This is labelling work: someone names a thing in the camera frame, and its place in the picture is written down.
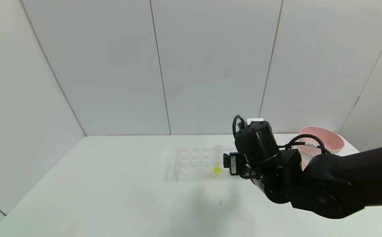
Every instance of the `black cable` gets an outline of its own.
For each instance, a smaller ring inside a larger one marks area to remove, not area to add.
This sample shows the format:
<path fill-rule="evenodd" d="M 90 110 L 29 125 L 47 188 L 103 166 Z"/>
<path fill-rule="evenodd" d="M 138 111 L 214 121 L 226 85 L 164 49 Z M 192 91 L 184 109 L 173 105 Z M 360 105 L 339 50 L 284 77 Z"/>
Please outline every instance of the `black cable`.
<path fill-rule="evenodd" d="M 232 124 L 232 133 L 234 138 L 236 138 L 236 122 L 238 121 L 238 119 L 241 120 L 241 122 L 239 123 L 239 128 L 241 129 L 245 126 L 245 120 L 242 116 L 237 115 L 234 117 Z"/>
<path fill-rule="evenodd" d="M 294 142 L 294 143 L 292 143 L 292 144 L 290 144 L 290 143 L 288 143 L 288 144 L 286 144 L 286 145 L 280 145 L 280 146 L 278 146 L 279 148 L 285 148 L 286 150 L 288 150 L 288 149 L 290 149 L 292 146 L 294 146 L 294 145 L 307 145 L 306 143 L 304 143 L 304 142 Z M 319 149 L 321 149 L 321 151 L 322 151 L 322 154 L 324 154 L 324 153 L 328 153 L 328 154 L 331 154 L 331 152 L 329 151 L 329 150 L 327 150 L 325 147 L 323 147 L 323 146 L 320 146 L 320 145 L 318 145 L 318 146 L 316 146 L 317 148 L 319 148 Z"/>
<path fill-rule="evenodd" d="M 328 150 L 325 148 L 325 145 L 324 145 L 323 141 L 321 141 L 321 139 L 319 139 L 317 136 L 314 136 L 314 135 L 311 135 L 311 134 L 301 134 L 301 135 L 299 135 L 299 136 L 296 136 L 296 137 L 292 138 L 292 140 L 290 140 L 290 142 L 289 142 L 288 144 L 293 144 L 293 143 L 295 143 L 295 141 L 297 141 L 297 140 L 300 139 L 300 138 L 312 138 L 312 139 L 314 139 L 315 141 L 318 142 L 318 144 L 319 144 L 319 148 L 320 148 L 320 147 L 323 148 L 323 149 L 321 149 L 321 153 L 322 153 L 322 154 L 327 153 L 326 151 L 328 151 Z"/>
<path fill-rule="evenodd" d="M 261 172 L 256 170 L 256 169 L 253 169 L 251 166 L 248 167 L 250 169 L 249 174 L 248 175 L 242 175 L 242 173 L 243 173 L 242 169 L 247 167 L 244 164 L 245 164 L 245 160 L 241 159 L 241 162 L 239 164 L 240 170 L 238 171 L 239 177 L 241 177 L 242 179 L 258 179 L 259 180 L 261 177 Z"/>

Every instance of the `white table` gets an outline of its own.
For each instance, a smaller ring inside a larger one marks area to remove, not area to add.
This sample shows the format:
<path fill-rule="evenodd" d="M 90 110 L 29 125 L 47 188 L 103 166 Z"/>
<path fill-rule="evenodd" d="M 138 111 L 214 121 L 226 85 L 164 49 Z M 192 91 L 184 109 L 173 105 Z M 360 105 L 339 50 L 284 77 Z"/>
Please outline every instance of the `white table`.
<path fill-rule="evenodd" d="M 340 155 L 357 152 L 345 143 Z M 382 236 L 382 207 L 331 220 L 272 203 L 249 180 L 163 180 L 178 148 L 215 145 L 233 147 L 233 137 L 84 138 L 0 223 L 0 237 Z"/>

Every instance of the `robotic arm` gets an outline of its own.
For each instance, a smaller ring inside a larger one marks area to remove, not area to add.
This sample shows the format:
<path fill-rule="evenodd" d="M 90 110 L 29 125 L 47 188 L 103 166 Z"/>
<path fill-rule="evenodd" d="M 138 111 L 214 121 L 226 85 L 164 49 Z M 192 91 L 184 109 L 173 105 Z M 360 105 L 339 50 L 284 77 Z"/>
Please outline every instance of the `robotic arm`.
<path fill-rule="evenodd" d="M 241 116 L 233 120 L 233 136 L 238 152 L 224 154 L 224 167 L 230 175 L 250 179 L 275 203 L 290 201 L 293 208 L 331 219 L 382 205 L 382 147 L 341 157 L 331 154 L 312 135 L 300 135 L 278 146 L 269 122 L 247 124 Z M 305 145 L 296 141 L 304 137 L 317 140 L 322 154 L 302 171 L 299 151 L 291 147 Z"/>

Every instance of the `white label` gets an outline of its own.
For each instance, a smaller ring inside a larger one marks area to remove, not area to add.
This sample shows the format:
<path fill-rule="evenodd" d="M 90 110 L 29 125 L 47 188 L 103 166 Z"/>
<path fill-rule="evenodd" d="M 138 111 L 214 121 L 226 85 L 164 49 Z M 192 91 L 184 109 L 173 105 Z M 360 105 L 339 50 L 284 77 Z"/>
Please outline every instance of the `white label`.
<path fill-rule="evenodd" d="M 236 174 L 236 157 L 234 156 L 230 158 L 230 170 L 232 174 Z"/>
<path fill-rule="evenodd" d="M 311 146 L 311 147 L 318 147 L 317 144 L 310 144 L 310 143 L 305 143 L 305 145 Z"/>

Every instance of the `wall seam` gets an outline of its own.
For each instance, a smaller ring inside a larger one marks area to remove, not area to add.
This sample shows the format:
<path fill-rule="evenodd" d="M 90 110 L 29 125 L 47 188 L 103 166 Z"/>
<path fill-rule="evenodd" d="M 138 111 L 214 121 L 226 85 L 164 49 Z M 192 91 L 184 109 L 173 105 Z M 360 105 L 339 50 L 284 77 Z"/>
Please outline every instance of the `wall seam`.
<path fill-rule="evenodd" d="M 172 132 L 171 132 L 171 129 L 170 129 L 169 113 L 168 113 L 168 111 L 167 111 L 166 93 L 165 93 L 165 89 L 164 89 L 163 74 L 162 74 L 162 66 L 161 66 L 161 63 L 160 63 L 159 46 L 158 46 L 158 43 L 157 43 L 156 27 L 155 27 L 155 18 L 154 18 L 154 16 L 153 16 L 152 0 L 149 0 L 149 3 L 150 3 L 150 11 L 152 12 L 153 31 L 155 32 L 155 42 L 156 42 L 157 58 L 158 58 L 158 60 L 159 60 L 160 78 L 161 78 L 161 80 L 162 80 L 163 97 L 164 97 L 165 107 L 166 107 L 167 125 L 168 125 L 168 127 L 169 127 L 169 135 L 172 135 Z"/>
<path fill-rule="evenodd" d="M 349 115 L 347 116 L 345 122 L 343 123 L 343 126 L 340 128 L 340 131 L 338 132 L 338 134 L 340 134 L 340 133 L 342 132 L 343 127 L 346 125 L 346 123 L 347 123 L 347 121 L 349 120 L 349 117 L 350 117 L 350 115 L 352 114 L 352 112 L 353 112 L 353 110 L 354 110 L 356 104 L 358 103 L 359 99 L 361 98 L 361 95 L 362 95 L 362 93 L 364 92 L 364 89 L 365 89 L 366 85 L 368 84 L 368 81 L 370 80 L 372 73 L 374 72 L 375 66 L 376 66 L 376 64 L 378 63 L 378 60 L 379 60 L 379 58 L 381 57 L 381 54 L 382 54 L 382 48 L 381 48 L 381 51 L 379 52 L 378 57 L 376 58 L 375 64 L 374 64 L 374 66 L 372 67 L 371 73 L 370 73 L 370 75 L 368 76 L 367 81 L 365 82 L 364 86 L 362 87 L 362 90 L 361 90 L 361 93 L 359 94 L 358 99 L 356 100 L 355 104 L 353 105 L 352 109 L 350 110 L 350 113 L 349 113 Z"/>
<path fill-rule="evenodd" d="M 30 20 L 29 15 L 27 14 L 27 11 L 26 11 L 26 8 L 24 7 L 23 1 L 20 0 L 20 3 L 21 3 L 21 6 L 22 6 L 22 8 L 23 8 L 24 14 L 25 14 L 26 17 L 27 17 L 27 21 L 28 21 L 29 24 L 30 24 L 30 28 L 32 29 L 33 34 L 35 35 L 36 42 L 39 44 L 39 47 L 40 47 L 40 49 L 41 49 L 41 51 L 42 51 L 42 53 L 43 53 L 43 56 L 45 57 L 45 60 L 46 60 L 46 62 L 48 63 L 49 68 L 51 69 L 52 75 L 54 76 L 55 81 L 57 82 L 57 85 L 58 85 L 59 89 L 60 89 L 61 92 L 62 92 L 62 95 L 64 96 L 64 98 L 65 98 L 65 100 L 66 100 L 68 106 L 70 107 L 71 112 L 74 114 L 74 117 L 75 117 L 75 119 L 77 120 L 77 123 L 79 124 L 80 128 L 82 129 L 84 136 L 87 136 L 86 132 L 85 132 L 84 129 L 83 129 L 83 126 L 81 125 L 81 123 L 80 123 L 80 121 L 79 121 L 79 118 L 77 117 L 76 113 L 75 113 L 74 110 L 73 110 L 73 107 L 71 106 L 70 102 L 68 101 L 67 96 L 65 95 L 64 90 L 62 89 L 61 84 L 59 83 L 59 81 L 58 81 L 58 79 L 57 79 L 57 76 L 55 75 L 55 72 L 54 72 L 54 69 L 53 69 L 52 66 L 51 66 L 51 63 L 49 63 L 48 57 L 46 56 L 45 51 L 43 50 L 43 47 L 42 47 L 42 45 L 41 45 L 41 43 L 40 43 L 40 41 L 39 41 L 39 38 L 38 38 L 38 36 L 37 36 L 37 34 L 36 34 L 36 31 L 35 31 L 35 29 L 33 28 L 32 21 Z"/>
<path fill-rule="evenodd" d="M 258 113 L 258 117 L 261 117 L 261 108 L 263 107 L 264 95 L 266 94 L 267 80 L 269 79 L 271 60 L 273 59 L 273 52 L 274 52 L 275 40 L 277 39 L 278 24 L 280 23 L 281 9 L 283 9 L 283 1 L 284 1 L 284 0 L 281 0 L 280 11 L 278 12 L 277 26 L 276 26 L 276 28 L 275 28 L 273 47 L 271 48 L 271 55 L 270 55 L 269 68 L 267 69 L 266 83 L 264 84 L 263 97 L 261 98 L 260 112 Z"/>

